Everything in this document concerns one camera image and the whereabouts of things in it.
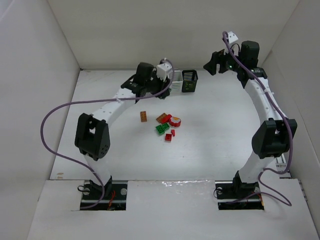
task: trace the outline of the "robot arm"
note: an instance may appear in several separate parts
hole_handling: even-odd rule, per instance
[[[233,32],[228,32],[229,44],[234,44],[238,37]],[[257,67],[259,44],[254,41],[244,41],[241,44],[236,58],[243,63],[252,73],[254,73],[263,83],[266,91],[269,92],[271,99],[278,107],[276,100],[270,90],[268,77],[264,69]],[[241,82],[244,90],[249,94],[260,119],[260,128],[252,137],[252,154],[246,164],[235,174],[231,186],[228,188],[227,195],[233,199],[241,199],[251,194],[258,186],[258,176],[263,172],[275,158],[287,152],[290,148],[289,137],[282,117],[271,105],[266,97],[265,90],[260,84],[238,65],[230,55],[229,51],[222,49],[214,52],[211,60],[203,66],[211,75],[217,72],[217,64],[220,65],[219,73],[223,74],[228,70],[237,73],[237,78]],[[294,136],[297,129],[297,122],[294,119],[287,120]]]
[[[168,63],[161,62],[154,67],[149,63],[141,62],[135,75],[121,85],[113,97],[115,101],[108,102],[91,114],[80,115],[74,144],[102,180],[105,196],[109,195],[112,188],[112,177],[107,168],[106,157],[110,148],[109,128],[126,109],[139,101],[136,98],[144,97],[147,93],[155,95],[164,90],[170,83],[168,76],[172,71],[172,66]],[[170,91],[167,89],[157,98],[164,99],[169,94]],[[95,177],[90,180],[90,186],[91,191],[102,191]]]

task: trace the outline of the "white wall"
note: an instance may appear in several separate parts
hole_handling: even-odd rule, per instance
[[[301,0],[263,64],[276,99],[296,118],[291,172],[320,232],[320,1]]]
[[[299,0],[49,0],[80,67],[136,68],[170,58],[202,68],[222,32],[260,43],[264,61]]]
[[[2,3],[0,239],[25,240],[54,160],[41,144],[40,124],[50,109],[70,101],[79,66],[46,0]],[[55,114],[45,129],[53,148],[66,113]]]

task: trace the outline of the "black basket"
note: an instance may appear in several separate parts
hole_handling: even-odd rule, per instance
[[[196,70],[183,70],[182,71],[182,92],[193,93],[196,90],[198,74]]]

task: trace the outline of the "white floor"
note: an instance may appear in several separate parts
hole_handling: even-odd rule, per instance
[[[28,240],[318,240],[298,180],[265,182],[292,207],[263,197],[265,210],[218,210],[214,181],[130,181],[126,211],[79,211],[83,181],[49,180]]]
[[[134,71],[81,71],[73,101],[114,96]],[[232,72],[209,75],[198,71],[195,93],[146,99],[124,112],[110,129],[107,156],[114,180],[231,180],[252,152],[251,139],[259,118],[250,97]],[[75,147],[78,117],[104,103],[70,107],[58,152],[84,161]],[[140,121],[146,111],[148,122]],[[162,113],[181,118],[171,143],[158,136]],[[56,157],[50,179],[83,180],[90,171]]]

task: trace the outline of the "toy block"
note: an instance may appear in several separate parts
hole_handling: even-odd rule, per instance
[[[161,126],[163,127],[164,131],[167,131],[168,129],[170,129],[170,126],[168,123],[162,124]]]
[[[172,139],[172,135],[170,133],[167,133],[164,137],[164,140],[168,142],[171,142],[171,139]]]
[[[159,135],[162,135],[165,133],[165,129],[162,125],[156,126],[155,129]]]
[[[169,119],[172,117],[171,114],[168,114],[166,117],[164,117],[162,120],[161,120],[161,123],[162,124],[165,124],[167,122],[169,122]]]
[[[169,119],[169,124],[172,126],[172,127],[180,127],[181,125],[181,119],[178,118],[178,117],[170,117]]]
[[[155,120],[158,122],[158,123],[161,123],[161,120],[163,119],[163,118],[165,118],[167,116],[167,114],[165,114],[165,113],[162,113],[160,116],[158,116]]]
[[[141,118],[141,122],[144,123],[147,121],[147,112],[146,111],[141,111],[140,112],[140,118]]]

